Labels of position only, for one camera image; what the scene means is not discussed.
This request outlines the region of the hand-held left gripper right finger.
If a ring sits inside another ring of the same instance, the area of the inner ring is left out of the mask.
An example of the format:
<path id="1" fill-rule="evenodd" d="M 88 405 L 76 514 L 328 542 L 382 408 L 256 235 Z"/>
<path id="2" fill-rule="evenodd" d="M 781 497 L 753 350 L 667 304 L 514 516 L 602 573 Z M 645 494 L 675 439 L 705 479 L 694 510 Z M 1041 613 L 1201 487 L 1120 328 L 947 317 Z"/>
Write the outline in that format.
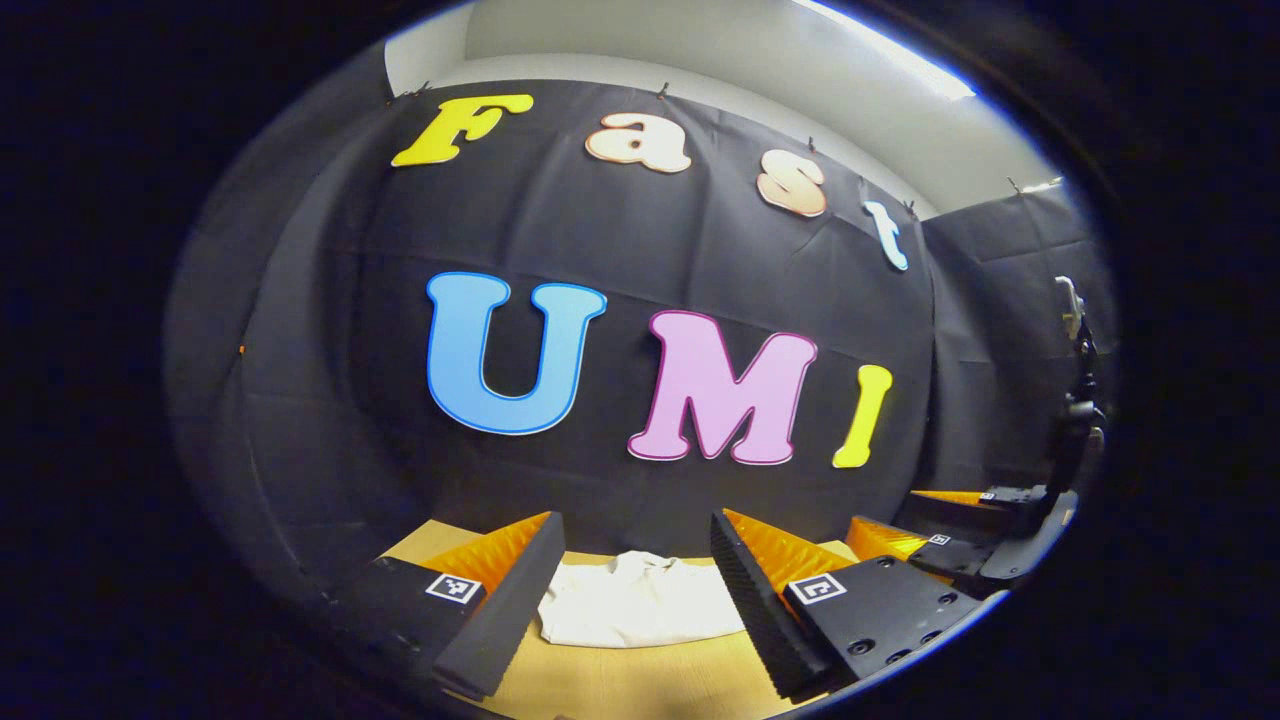
<path id="1" fill-rule="evenodd" d="M 778 697 L 809 701 L 905 664 L 984 607 L 881 544 L 852 560 L 742 512 L 710 515 L 710 551 Z"/>

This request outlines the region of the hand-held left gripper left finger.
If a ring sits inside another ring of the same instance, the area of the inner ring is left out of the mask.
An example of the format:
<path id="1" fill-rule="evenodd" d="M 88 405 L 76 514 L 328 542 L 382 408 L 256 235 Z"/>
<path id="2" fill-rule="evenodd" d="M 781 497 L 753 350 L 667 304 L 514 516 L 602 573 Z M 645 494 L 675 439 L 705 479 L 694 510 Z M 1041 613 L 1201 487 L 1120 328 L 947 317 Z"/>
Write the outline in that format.
<path id="1" fill-rule="evenodd" d="M 384 555 L 335 589 L 335 629 L 378 667 L 425 691 L 497 693 L 564 553 L 540 512 L 429 560 Z"/>

